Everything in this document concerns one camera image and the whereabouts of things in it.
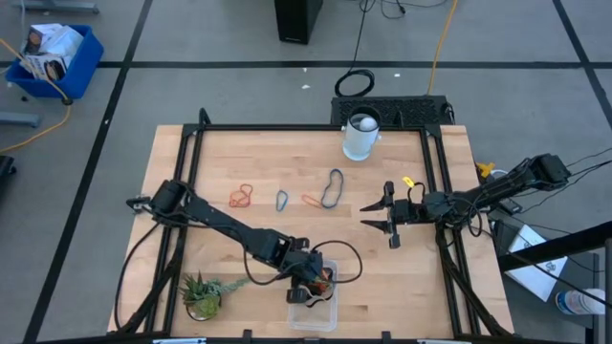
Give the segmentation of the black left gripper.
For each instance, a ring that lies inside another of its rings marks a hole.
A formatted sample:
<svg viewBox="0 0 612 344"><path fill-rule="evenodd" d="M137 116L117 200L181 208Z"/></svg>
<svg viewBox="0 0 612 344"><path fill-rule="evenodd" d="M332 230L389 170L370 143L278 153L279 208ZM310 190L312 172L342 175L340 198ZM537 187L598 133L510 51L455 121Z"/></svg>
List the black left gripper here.
<svg viewBox="0 0 612 344"><path fill-rule="evenodd" d="M305 304L315 297L322 297L332 282L332 270L323 267L322 254L308 250L308 239L292 240L283 256L280 279L291 279L286 301L289 304Z"/></svg>

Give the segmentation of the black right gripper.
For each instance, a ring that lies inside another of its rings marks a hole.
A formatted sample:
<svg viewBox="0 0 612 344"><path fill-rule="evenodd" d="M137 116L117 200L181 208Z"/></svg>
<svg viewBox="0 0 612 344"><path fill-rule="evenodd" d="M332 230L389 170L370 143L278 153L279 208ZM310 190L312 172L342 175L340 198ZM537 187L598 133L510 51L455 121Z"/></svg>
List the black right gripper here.
<svg viewBox="0 0 612 344"><path fill-rule="evenodd" d="M412 201L412 190L412 187L408 188L405 199L395 200L394 183L387 181L384 184L384 195L382 198L378 202L360 209L360 212L378 211L384 208L387 210L386 221L361 220L361 223L389 234L388 242L390 248L399 248L401 246L397 225L423 224L426 221L425 207Z"/></svg>

